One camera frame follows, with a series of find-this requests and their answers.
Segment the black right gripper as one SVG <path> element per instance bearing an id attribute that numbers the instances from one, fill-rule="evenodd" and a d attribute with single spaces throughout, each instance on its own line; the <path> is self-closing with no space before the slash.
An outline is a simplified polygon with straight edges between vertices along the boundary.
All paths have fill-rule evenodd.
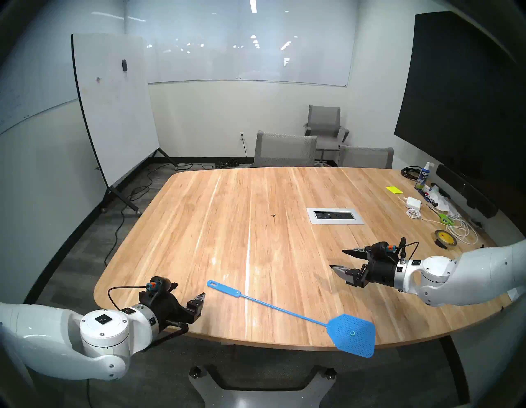
<path id="1" fill-rule="evenodd" d="M 330 268 L 338 277 L 353 287 L 365 287 L 369 283 L 381 284 L 388 287 L 395 287 L 395 277 L 399 273 L 400 262 L 372 261 L 372 246 L 356 247 L 344 249 L 342 252 L 348 256 L 370 260 L 362 265 L 360 269 L 350 269 L 342 265 L 330 264 Z"/>

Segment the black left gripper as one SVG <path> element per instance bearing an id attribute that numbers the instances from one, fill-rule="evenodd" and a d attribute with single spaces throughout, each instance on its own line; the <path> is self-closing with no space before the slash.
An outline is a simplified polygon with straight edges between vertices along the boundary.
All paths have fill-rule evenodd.
<path id="1" fill-rule="evenodd" d="M 148 307 L 154 313 L 160 332 L 170 323 L 194 323 L 201 316 L 206 293 L 202 292 L 188 301 L 185 309 L 170 293 L 177 287 L 178 283 L 163 282 L 163 292 L 139 292 L 139 304 Z"/>

